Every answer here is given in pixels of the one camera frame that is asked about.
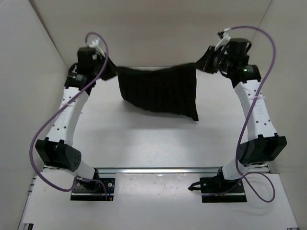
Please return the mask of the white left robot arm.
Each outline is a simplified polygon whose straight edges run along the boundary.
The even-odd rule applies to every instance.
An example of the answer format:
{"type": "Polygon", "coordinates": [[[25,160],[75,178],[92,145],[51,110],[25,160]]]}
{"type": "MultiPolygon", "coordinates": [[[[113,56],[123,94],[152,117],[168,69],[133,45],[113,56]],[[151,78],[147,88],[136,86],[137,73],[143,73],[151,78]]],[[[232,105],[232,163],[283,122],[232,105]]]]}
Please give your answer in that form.
{"type": "Polygon", "coordinates": [[[82,160],[81,152],[73,147],[73,135],[82,108],[92,88],[88,86],[103,66],[105,58],[93,47],[81,47],[78,62],[69,68],[64,83],[62,112],[55,117],[44,140],[37,140],[35,149],[46,166],[61,169],[84,178],[84,186],[94,191],[100,186],[95,169],[82,160]]]}

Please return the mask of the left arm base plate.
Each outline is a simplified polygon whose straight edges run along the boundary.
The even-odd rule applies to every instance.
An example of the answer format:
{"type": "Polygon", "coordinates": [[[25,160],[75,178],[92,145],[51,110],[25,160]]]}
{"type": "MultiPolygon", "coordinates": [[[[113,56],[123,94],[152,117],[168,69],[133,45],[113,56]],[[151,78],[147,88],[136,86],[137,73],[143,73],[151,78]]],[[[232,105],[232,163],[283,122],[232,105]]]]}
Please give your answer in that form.
{"type": "Polygon", "coordinates": [[[71,191],[70,201],[114,201],[116,175],[100,174],[98,180],[101,182],[77,179],[71,191]]]}

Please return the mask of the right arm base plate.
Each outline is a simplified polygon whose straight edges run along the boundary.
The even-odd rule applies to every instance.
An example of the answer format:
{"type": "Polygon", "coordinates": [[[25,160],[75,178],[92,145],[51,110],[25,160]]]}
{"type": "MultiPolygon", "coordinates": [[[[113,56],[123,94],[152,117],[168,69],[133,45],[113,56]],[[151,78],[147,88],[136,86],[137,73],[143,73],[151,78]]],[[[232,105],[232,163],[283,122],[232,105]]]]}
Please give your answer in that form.
{"type": "Polygon", "coordinates": [[[225,180],[220,176],[202,177],[192,183],[190,191],[200,191],[202,203],[245,203],[245,189],[240,179],[225,180]]]}

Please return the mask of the black pleated skirt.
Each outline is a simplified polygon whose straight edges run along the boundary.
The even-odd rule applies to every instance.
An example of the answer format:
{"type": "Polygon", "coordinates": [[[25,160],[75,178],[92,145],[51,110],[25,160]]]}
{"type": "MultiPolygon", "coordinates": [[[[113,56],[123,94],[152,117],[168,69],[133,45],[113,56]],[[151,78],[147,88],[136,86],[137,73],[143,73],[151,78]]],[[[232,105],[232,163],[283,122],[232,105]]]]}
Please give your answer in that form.
{"type": "Polygon", "coordinates": [[[183,115],[198,121],[196,70],[195,63],[158,70],[139,70],[108,63],[101,79],[107,81],[117,77],[123,100],[138,108],[183,115]]]}

